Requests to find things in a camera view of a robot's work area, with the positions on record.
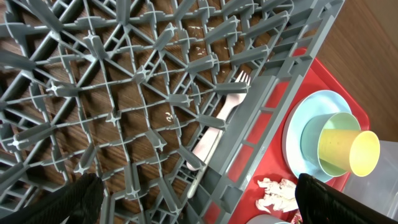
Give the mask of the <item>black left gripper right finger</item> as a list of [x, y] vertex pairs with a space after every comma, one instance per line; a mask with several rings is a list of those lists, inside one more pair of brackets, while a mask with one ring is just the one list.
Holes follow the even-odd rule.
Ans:
[[300, 174], [295, 199], [303, 224], [397, 224], [308, 174]]

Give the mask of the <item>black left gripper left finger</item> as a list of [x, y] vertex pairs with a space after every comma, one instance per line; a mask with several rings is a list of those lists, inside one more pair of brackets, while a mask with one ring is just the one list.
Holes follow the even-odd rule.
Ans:
[[1, 224], [96, 223], [104, 199], [103, 189], [100, 177], [85, 173], [76, 182], [1, 218]]

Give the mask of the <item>white paper napkin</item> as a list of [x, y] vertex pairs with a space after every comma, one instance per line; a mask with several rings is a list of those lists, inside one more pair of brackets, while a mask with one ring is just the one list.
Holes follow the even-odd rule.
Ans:
[[296, 185], [287, 179], [282, 179], [280, 182], [272, 181], [268, 178], [258, 180], [257, 184], [264, 189], [264, 196], [256, 200], [256, 207], [270, 213], [269, 206], [273, 206], [273, 211], [290, 212], [298, 209], [295, 199]]

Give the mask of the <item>white plastic fork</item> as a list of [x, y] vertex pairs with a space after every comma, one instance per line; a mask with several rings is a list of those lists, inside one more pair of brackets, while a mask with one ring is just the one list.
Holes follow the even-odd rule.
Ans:
[[192, 152], [199, 160], [205, 161], [206, 157], [210, 155], [211, 145], [215, 143], [217, 134], [225, 129], [226, 119], [228, 118], [232, 109], [243, 102], [247, 93], [228, 93], [226, 100], [216, 117], [205, 114], [198, 115], [198, 122], [202, 126], [207, 126], [208, 129], [199, 140], [195, 140], [192, 144]]

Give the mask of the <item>red plastic snack wrapper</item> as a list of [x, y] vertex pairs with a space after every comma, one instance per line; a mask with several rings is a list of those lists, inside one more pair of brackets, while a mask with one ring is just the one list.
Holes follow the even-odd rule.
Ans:
[[294, 217], [292, 218], [291, 224], [303, 224], [303, 219], [301, 216], [301, 213], [297, 210], [297, 212], [295, 213]]

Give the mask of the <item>light blue small bowl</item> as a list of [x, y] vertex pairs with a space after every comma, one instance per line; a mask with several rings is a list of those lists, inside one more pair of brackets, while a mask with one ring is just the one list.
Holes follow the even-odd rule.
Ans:
[[258, 215], [250, 219], [246, 224], [290, 224], [272, 215]]

